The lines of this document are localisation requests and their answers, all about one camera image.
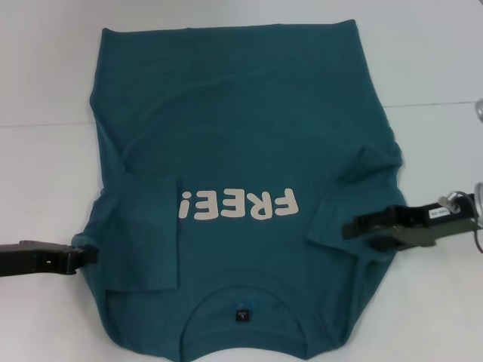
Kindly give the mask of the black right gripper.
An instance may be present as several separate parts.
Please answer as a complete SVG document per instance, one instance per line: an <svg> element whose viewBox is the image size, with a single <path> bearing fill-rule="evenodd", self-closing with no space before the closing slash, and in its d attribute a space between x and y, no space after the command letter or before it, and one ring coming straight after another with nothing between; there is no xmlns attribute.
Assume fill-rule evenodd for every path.
<svg viewBox="0 0 483 362"><path fill-rule="evenodd" d="M403 251L407 247L433 247L436 241L476 230L476 202L473 194L449 194L436 203L421 207L394 205L372 213L353 216L341 226L343 240L370 235L377 251Z"/></svg>

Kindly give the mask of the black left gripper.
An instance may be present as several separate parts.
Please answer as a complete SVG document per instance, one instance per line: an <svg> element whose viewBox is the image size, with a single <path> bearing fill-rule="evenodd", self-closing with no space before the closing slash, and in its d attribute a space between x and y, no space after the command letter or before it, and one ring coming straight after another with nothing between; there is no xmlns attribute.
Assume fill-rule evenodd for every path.
<svg viewBox="0 0 483 362"><path fill-rule="evenodd" d="M1 276L54 273L74 275L78 269L97 262L97 248L60 245L39 250L37 241L1 245Z"/></svg>

